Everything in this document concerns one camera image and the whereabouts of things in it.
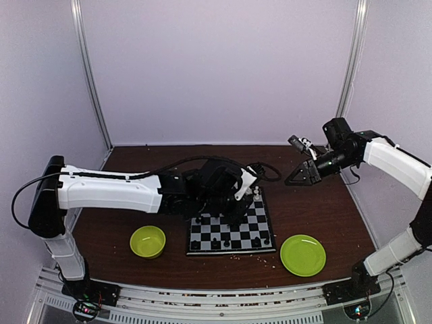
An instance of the chessboard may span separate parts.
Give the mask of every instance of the chessboard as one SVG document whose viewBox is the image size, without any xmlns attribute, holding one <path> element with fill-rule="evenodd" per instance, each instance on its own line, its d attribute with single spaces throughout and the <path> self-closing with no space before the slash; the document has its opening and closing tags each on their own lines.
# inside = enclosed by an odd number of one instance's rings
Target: chessboard
<svg viewBox="0 0 432 324">
<path fill-rule="evenodd" d="M 220 215 L 201 214 L 190 220 L 186 255 L 275 252 L 276 243 L 262 188 L 240 225 L 230 225 Z"/>
</svg>

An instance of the metal frame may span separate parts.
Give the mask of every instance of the metal frame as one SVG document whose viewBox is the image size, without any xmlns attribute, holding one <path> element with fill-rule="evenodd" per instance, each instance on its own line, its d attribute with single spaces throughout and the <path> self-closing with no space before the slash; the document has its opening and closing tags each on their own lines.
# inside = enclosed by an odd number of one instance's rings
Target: metal frame
<svg viewBox="0 0 432 324">
<path fill-rule="evenodd" d="M 415 324 L 404 278 L 399 269 L 391 273 L 395 278 L 394 294 L 404 322 Z M 326 283 L 249 290 L 175 290 L 117 283 L 121 287 L 117 306 L 104 306 L 98 319 L 108 323 L 135 324 L 276 324 L 301 323 L 304 319 L 303 323 L 320 324 L 323 311 L 342 306 L 327 306 L 321 289 Z M 378 295 L 388 294 L 389 277 L 380 276 L 379 283 L 382 291 Z M 45 305 L 64 311 L 72 309 L 74 300 L 64 296 L 61 287 L 58 271 L 43 268 L 27 324 L 39 323 Z"/>
<path fill-rule="evenodd" d="M 346 68 L 344 85 L 340 95 L 339 105 L 336 111 L 336 117 L 343 117 L 346 114 L 349 100 L 351 98 L 352 82 L 360 62 L 360 53 L 363 46 L 363 40 L 366 30 L 366 18 L 369 9 L 369 0 L 358 0 L 356 22 L 352 34 L 352 43 L 348 66 Z"/>
<path fill-rule="evenodd" d="M 97 94 L 95 79 L 93 77 L 93 72 L 90 64 L 90 57 L 88 55 L 86 35 L 84 33 L 84 22 L 82 20 L 82 13 L 81 13 L 81 1 L 71 0 L 71 6 L 72 6 L 72 17 L 74 19 L 74 25 L 76 29 L 76 35 L 78 37 L 78 42 L 80 44 L 82 63 L 84 64 L 84 71 L 86 73 L 88 92 L 90 94 L 90 99 L 92 101 L 92 106 L 94 109 L 94 113 L 96 115 L 97 123 L 102 133 L 103 141 L 105 143 L 105 146 L 107 147 L 107 150 L 111 150 L 113 148 L 113 144 L 109 137 L 107 124 L 105 123 L 105 119 L 103 117 L 101 103 L 99 101 L 99 97 Z"/>
</svg>

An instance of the metal bar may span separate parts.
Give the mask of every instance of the metal bar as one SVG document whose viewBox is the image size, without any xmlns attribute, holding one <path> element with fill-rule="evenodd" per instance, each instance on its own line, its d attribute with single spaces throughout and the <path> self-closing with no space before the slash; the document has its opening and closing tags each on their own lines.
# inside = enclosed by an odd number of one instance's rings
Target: metal bar
<svg viewBox="0 0 432 324">
<path fill-rule="evenodd" d="M 354 32 L 352 34 L 350 57 L 348 59 L 339 105 L 337 106 L 336 117 L 343 117 L 346 114 L 346 109 L 352 90 L 352 82 L 359 64 L 359 57 L 365 36 L 368 8 L 369 0 L 358 0 L 356 21 L 354 24 Z"/>
<path fill-rule="evenodd" d="M 102 133 L 103 141 L 105 143 L 105 146 L 107 147 L 107 150 L 111 150 L 113 144 L 109 137 L 107 124 L 105 123 L 105 119 L 103 117 L 101 103 L 99 101 L 99 97 L 97 94 L 95 79 L 90 64 L 90 57 L 88 55 L 88 47 L 86 42 L 86 36 L 84 33 L 84 22 L 82 20 L 82 13 L 81 13 L 81 1 L 71 0 L 71 6 L 72 6 L 72 17 L 74 19 L 76 35 L 78 37 L 78 42 L 80 44 L 82 63 L 84 64 L 84 71 L 86 74 L 88 92 L 90 94 L 90 99 L 92 101 L 92 106 L 94 109 L 94 113 L 96 115 L 96 120 L 99 125 L 99 129 Z"/>
</svg>

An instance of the black mount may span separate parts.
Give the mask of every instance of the black mount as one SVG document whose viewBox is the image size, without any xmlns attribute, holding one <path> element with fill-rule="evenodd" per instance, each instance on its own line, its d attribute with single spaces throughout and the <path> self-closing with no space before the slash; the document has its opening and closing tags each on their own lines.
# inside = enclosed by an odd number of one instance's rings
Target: black mount
<svg viewBox="0 0 432 324">
<path fill-rule="evenodd" d="M 84 279 L 76 281 L 63 279 L 61 293 L 95 304 L 101 302 L 103 305 L 116 306 L 119 299 L 120 287 L 112 283 L 91 280 L 87 260 L 84 259 L 84 263 L 86 267 Z"/>
<path fill-rule="evenodd" d="M 377 283 L 377 277 L 371 277 L 368 274 L 363 261 L 353 266 L 350 279 L 328 283 L 323 286 L 327 305 L 366 298 L 380 291 L 381 288 Z"/>
</svg>

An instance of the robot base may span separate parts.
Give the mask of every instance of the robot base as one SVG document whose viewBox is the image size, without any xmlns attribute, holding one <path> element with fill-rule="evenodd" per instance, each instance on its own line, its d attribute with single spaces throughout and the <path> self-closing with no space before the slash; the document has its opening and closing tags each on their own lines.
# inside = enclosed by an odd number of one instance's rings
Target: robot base
<svg viewBox="0 0 432 324">
<path fill-rule="evenodd" d="M 324 285 L 323 292 L 327 305 L 366 298 L 368 295 L 378 294 L 381 291 L 378 283 L 370 283 L 363 289 L 354 288 L 353 283 L 352 279 L 348 279 Z"/>
<path fill-rule="evenodd" d="M 84 298 L 85 296 L 82 296 L 83 300 L 87 299 L 88 301 L 93 302 L 95 304 L 101 302 L 102 305 L 117 306 L 117 301 L 119 299 L 119 294 L 120 294 L 120 287 L 117 285 L 90 280 L 88 289 L 86 291 L 88 292 L 86 294 L 88 298 Z M 63 285 L 63 288 L 61 289 L 61 293 L 63 295 L 71 296 L 71 297 L 79 297 L 80 295 L 84 295 L 84 294 L 75 294 L 75 296 L 72 296 L 70 287 L 66 285 Z"/>
</svg>

